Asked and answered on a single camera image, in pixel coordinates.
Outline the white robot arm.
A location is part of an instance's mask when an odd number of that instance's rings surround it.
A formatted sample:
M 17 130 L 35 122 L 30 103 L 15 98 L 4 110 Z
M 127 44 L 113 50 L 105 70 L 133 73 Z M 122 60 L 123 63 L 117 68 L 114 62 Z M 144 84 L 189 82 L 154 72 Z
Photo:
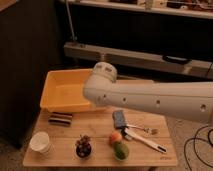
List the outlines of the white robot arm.
M 98 62 L 83 86 L 83 96 L 95 105 L 213 124 L 213 82 L 119 83 L 116 68 Z

